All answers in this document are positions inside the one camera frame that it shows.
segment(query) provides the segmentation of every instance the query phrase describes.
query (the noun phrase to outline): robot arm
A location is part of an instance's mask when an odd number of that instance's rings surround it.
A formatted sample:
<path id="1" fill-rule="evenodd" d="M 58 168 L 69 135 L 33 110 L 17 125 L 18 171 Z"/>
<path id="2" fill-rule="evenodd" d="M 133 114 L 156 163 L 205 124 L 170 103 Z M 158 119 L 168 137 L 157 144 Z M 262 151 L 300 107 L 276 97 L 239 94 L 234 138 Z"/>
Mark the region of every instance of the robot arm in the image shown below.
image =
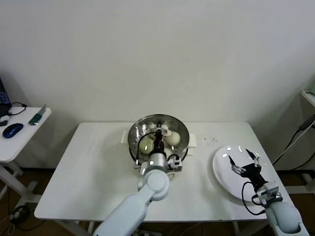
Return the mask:
<path id="1" fill-rule="evenodd" d="M 300 212 L 298 209 L 288 203 L 282 202 L 281 193 L 276 182 L 267 182 L 261 176 L 259 157 L 246 150 L 254 163 L 239 167 L 230 158 L 232 171 L 241 177 L 249 178 L 253 184 L 256 195 L 260 204 L 265 208 L 269 225 L 277 236 L 309 236 Z"/>
<path id="2" fill-rule="evenodd" d="M 95 230 L 94 236 L 129 236 L 142 223 L 151 201 L 163 199 L 168 192 L 169 178 L 161 170 L 144 176 L 144 185 L 136 195 L 128 196 Z"/>

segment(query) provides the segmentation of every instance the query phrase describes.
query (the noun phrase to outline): metal bowl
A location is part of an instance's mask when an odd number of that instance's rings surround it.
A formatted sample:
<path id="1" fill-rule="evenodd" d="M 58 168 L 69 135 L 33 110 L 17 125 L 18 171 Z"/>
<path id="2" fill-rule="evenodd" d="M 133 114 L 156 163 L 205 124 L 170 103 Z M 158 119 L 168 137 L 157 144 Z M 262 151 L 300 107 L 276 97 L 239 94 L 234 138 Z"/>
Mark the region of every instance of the metal bowl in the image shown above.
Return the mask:
<path id="1" fill-rule="evenodd" d="M 163 138 L 163 142 L 165 148 L 172 150 L 174 154 L 179 155 L 179 157 L 183 160 L 188 151 L 188 143 L 189 143 L 189 132 L 186 126 L 177 118 L 168 116 L 168 115 L 150 115 L 138 120 L 129 130 L 128 134 L 128 144 L 131 157 L 135 160 L 137 156 L 137 147 L 138 142 L 142 136 L 145 134 L 152 132 L 152 124 L 167 125 L 168 129 L 171 131 L 175 131 L 179 133 L 181 136 L 181 141 L 177 146 L 170 146 Z M 149 158 L 148 155 L 144 155 L 139 153 L 139 162 L 147 161 Z"/>

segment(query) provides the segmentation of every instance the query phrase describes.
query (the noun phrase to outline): metal stand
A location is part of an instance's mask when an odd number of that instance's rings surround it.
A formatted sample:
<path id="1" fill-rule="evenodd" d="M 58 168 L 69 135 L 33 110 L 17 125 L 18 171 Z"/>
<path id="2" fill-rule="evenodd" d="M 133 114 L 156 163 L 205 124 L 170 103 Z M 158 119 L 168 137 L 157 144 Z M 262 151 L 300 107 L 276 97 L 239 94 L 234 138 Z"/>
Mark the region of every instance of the metal stand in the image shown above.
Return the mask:
<path id="1" fill-rule="evenodd" d="M 7 187 L 9 186 L 15 192 L 21 195 L 21 198 L 16 205 L 17 207 L 25 205 L 25 203 L 38 203 L 41 195 L 33 193 L 37 182 L 32 181 L 28 187 L 25 187 L 15 178 L 18 174 L 23 174 L 22 170 L 15 163 L 10 163 L 8 166 L 9 168 L 13 168 L 15 173 L 11 175 L 3 166 L 0 166 L 0 179 L 7 184 L 0 194 L 3 196 L 7 191 Z"/>
<path id="2" fill-rule="evenodd" d="M 315 195 L 315 179 L 312 179 L 309 174 L 302 174 L 306 185 L 300 186 L 285 186 L 288 194 L 305 194 L 313 193 Z"/>
<path id="3" fill-rule="evenodd" d="M 15 164 L 14 161 L 7 163 L 6 166 L 9 167 L 12 171 L 14 171 L 14 173 L 13 173 L 14 178 L 16 176 L 22 176 L 23 175 L 23 171 L 18 167 L 17 164 Z M 0 192 L 0 200 L 3 198 L 3 196 L 5 195 L 7 190 L 8 190 L 8 185 L 6 184 Z"/>
<path id="4" fill-rule="evenodd" d="M 94 228 L 94 221 L 90 221 L 89 228 L 88 228 L 89 234 L 93 234 L 93 228 Z"/>
<path id="5" fill-rule="evenodd" d="M 254 221 L 240 231 L 237 221 L 233 221 L 233 228 L 236 236 L 252 236 L 253 234 L 265 228 L 267 225 L 267 220 Z"/>
<path id="6" fill-rule="evenodd" d="M 90 233 L 86 232 L 75 221 L 55 220 L 55 222 L 76 236 L 91 236 Z"/>

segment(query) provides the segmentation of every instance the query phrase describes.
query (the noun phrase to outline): white plate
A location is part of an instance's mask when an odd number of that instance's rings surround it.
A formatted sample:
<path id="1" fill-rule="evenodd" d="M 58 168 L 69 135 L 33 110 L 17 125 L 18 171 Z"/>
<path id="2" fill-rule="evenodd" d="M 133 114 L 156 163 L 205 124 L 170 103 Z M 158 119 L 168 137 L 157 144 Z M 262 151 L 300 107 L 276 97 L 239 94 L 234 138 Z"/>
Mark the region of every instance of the white plate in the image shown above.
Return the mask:
<path id="1" fill-rule="evenodd" d="M 253 152 L 256 156 L 259 156 L 253 150 L 248 149 Z M 242 146 L 226 146 L 217 151 L 213 158 L 213 171 L 219 183 L 222 185 L 226 191 L 235 196 L 236 198 L 242 199 L 242 187 L 243 184 L 247 181 L 250 181 L 248 178 L 240 177 L 238 174 L 232 171 L 231 163 L 228 156 L 234 160 L 235 164 L 243 167 L 250 163 L 253 163 L 253 160 L 249 156 L 245 147 Z M 261 175 L 266 176 L 264 173 L 265 163 L 261 163 Z M 244 200 L 247 202 L 252 201 L 252 196 L 255 194 L 254 188 L 251 184 L 247 184 L 244 188 Z"/>

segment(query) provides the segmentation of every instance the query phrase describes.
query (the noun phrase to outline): knife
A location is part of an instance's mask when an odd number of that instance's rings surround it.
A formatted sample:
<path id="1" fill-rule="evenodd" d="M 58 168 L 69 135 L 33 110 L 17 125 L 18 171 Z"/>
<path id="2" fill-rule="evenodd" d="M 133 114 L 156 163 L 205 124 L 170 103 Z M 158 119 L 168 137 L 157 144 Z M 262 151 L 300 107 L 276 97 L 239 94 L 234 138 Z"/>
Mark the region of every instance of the knife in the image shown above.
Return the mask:
<path id="1" fill-rule="evenodd" d="M 46 104 L 33 116 L 33 118 L 29 121 L 30 125 L 38 124 L 39 120 L 43 117 L 43 114 L 46 111 Z"/>

